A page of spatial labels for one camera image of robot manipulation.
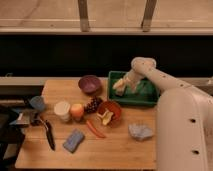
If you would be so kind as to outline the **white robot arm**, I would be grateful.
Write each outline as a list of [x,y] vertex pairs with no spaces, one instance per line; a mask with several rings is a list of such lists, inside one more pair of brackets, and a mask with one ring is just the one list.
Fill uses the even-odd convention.
[[161,91],[156,115],[156,170],[209,171],[206,132],[213,128],[213,96],[156,68],[156,61],[135,57],[123,83],[133,91],[147,78]]

